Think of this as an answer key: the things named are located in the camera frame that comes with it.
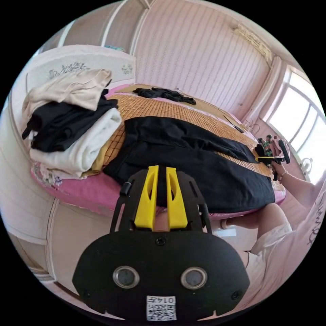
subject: qr code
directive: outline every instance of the qr code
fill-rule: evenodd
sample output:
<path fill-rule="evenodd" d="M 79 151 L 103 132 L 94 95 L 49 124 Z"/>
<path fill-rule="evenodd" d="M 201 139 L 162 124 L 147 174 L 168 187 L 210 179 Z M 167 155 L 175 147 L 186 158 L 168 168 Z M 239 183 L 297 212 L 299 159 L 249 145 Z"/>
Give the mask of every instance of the qr code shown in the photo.
<path fill-rule="evenodd" d="M 177 320 L 175 296 L 147 296 L 147 320 Z"/>

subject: sunlight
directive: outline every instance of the sunlight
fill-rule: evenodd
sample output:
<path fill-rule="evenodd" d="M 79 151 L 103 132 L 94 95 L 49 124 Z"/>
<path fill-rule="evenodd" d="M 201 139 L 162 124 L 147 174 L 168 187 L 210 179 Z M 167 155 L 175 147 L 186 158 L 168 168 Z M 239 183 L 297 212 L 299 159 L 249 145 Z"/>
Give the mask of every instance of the sunlight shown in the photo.
<path fill-rule="evenodd" d="M 289 84 L 297 88 L 299 91 L 303 92 L 305 95 L 307 95 L 311 99 L 311 101 L 313 101 L 313 103 L 316 104 L 320 111 L 325 115 L 319 97 L 314 87 L 310 83 L 308 83 L 299 75 L 292 73 Z"/>
<path fill-rule="evenodd" d="M 290 140 L 303 122 L 308 108 L 309 102 L 289 88 L 270 123 L 285 139 Z"/>
<path fill-rule="evenodd" d="M 312 169 L 309 178 L 313 184 L 317 183 L 325 170 L 325 139 L 326 125 L 322 118 L 319 117 L 310 137 L 298 152 L 301 160 L 312 158 Z"/>
<path fill-rule="evenodd" d="M 299 150 L 303 142 L 307 139 L 310 131 L 312 130 L 316 117 L 317 117 L 317 111 L 311 107 L 305 123 L 303 124 L 300 131 L 291 142 L 292 147 L 296 151 Z"/>

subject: black garment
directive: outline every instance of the black garment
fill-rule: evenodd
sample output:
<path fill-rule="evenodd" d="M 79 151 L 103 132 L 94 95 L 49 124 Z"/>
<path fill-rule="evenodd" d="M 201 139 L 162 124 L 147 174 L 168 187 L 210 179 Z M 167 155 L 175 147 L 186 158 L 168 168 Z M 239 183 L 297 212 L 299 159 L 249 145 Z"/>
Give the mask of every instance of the black garment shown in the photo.
<path fill-rule="evenodd" d="M 193 177 L 210 213 L 234 213 L 275 202 L 271 179 L 214 151 L 257 163 L 249 148 L 191 123 L 165 117 L 125 121 L 126 138 L 104 173 L 123 184 L 134 173 L 159 165 L 157 205 L 166 207 L 165 167 Z"/>
<path fill-rule="evenodd" d="M 257 144 L 257 146 L 255 147 L 255 151 L 259 156 L 265 156 L 265 150 L 260 144 Z"/>
<path fill-rule="evenodd" d="M 102 92 L 97 110 L 91 111 L 65 102 L 50 102 L 37 108 L 22 134 L 22 138 L 37 131 L 31 147 L 42 152 L 65 151 L 77 141 L 108 110 L 118 107 L 116 99 L 107 100 Z"/>
<path fill-rule="evenodd" d="M 189 104 L 196 105 L 196 101 L 191 97 L 186 97 L 180 94 L 179 92 L 172 91 L 170 89 L 165 88 L 136 88 L 134 93 L 137 93 L 139 96 L 147 97 L 147 98 L 155 98 L 155 97 L 162 97 L 166 99 L 170 99 L 175 102 L 186 102 Z"/>

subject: person's arm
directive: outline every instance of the person's arm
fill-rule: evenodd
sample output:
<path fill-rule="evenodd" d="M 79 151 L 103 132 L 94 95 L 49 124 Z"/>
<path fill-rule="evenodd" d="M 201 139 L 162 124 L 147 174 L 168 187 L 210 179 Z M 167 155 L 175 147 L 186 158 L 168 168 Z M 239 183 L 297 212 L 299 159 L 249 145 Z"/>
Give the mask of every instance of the person's arm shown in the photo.
<path fill-rule="evenodd" d="M 305 180 L 298 179 L 289 173 L 285 173 L 285 167 L 281 164 L 272 162 L 278 176 L 282 176 L 281 184 L 286 190 L 304 207 L 311 208 L 317 199 L 317 196 L 322 189 L 323 183 L 326 180 L 326 170 L 320 180 L 314 185 Z"/>

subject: floral pattern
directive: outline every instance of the floral pattern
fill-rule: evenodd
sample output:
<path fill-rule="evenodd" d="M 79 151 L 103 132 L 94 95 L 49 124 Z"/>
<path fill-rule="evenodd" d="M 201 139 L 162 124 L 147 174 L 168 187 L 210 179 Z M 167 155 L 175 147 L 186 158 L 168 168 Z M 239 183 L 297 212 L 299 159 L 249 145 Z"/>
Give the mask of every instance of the floral pattern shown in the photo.
<path fill-rule="evenodd" d="M 48 79 L 51 80 L 56 76 L 59 76 L 61 74 L 66 74 L 68 72 L 78 72 L 78 71 L 83 71 L 83 70 L 90 70 L 84 62 L 74 62 L 69 65 L 62 65 L 61 70 L 57 71 L 54 69 L 51 69 L 48 73 Z"/>
<path fill-rule="evenodd" d="M 130 75 L 132 73 L 132 65 L 131 64 L 123 65 L 121 70 L 125 75 Z"/>
<path fill-rule="evenodd" d="M 34 162 L 31 172 L 36 180 L 45 187 L 60 186 L 62 184 L 62 180 L 47 170 L 41 163 Z"/>

